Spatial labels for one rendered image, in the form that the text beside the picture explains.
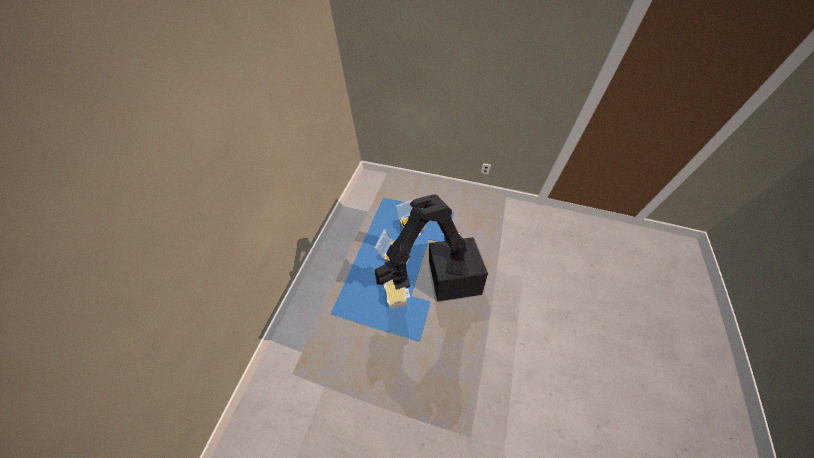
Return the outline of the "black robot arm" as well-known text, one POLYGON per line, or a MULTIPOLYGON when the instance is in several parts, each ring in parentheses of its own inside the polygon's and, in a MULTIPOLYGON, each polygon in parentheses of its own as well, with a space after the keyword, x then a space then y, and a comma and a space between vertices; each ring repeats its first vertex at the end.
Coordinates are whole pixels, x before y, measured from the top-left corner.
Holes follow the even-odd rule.
POLYGON ((460 236, 452 221, 451 208, 436 194, 414 199, 410 205, 412 207, 410 216, 399 237, 387 251, 387 256, 390 260, 385 262, 385 265, 374 270, 375 277, 377 276, 377 285, 382 285, 392 279, 394 285, 402 284, 402 279, 397 277, 402 277, 406 274, 406 262, 410 257, 411 248, 419 233, 429 221, 436 221, 438 223, 444 234, 444 240, 451 247, 448 273, 463 275, 464 253, 467 251, 465 248, 466 242, 460 236))

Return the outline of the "blue flat mat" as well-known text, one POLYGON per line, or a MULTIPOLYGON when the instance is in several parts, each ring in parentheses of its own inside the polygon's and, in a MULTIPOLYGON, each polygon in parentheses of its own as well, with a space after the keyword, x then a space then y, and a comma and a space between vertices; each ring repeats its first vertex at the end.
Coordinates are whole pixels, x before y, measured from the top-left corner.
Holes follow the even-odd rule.
POLYGON ((405 288, 410 295, 407 305, 390 309, 385 284, 377 285, 374 271, 385 265, 385 256, 382 258, 374 247, 384 229, 393 240, 399 237, 402 219, 398 218, 396 205, 401 203, 383 198, 331 314, 420 342, 431 301, 413 297, 412 292, 428 240, 445 240, 436 221, 426 223, 406 263, 410 281, 410 287, 405 288))

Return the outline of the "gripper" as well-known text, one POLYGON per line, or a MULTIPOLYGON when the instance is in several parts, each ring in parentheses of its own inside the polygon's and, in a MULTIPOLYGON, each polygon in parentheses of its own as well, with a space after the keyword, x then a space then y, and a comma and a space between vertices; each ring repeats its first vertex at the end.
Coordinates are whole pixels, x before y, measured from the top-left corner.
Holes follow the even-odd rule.
MULTIPOLYGON (((395 277, 397 277, 397 276, 395 276, 395 277)), ((408 274, 407 274, 407 270, 406 270, 406 274, 404 276, 397 277, 397 278, 402 279, 402 284, 395 285, 396 290, 400 289, 400 288, 403 288, 403 287, 407 287, 407 288, 410 287, 410 281, 409 281, 409 277, 408 277, 408 274)))

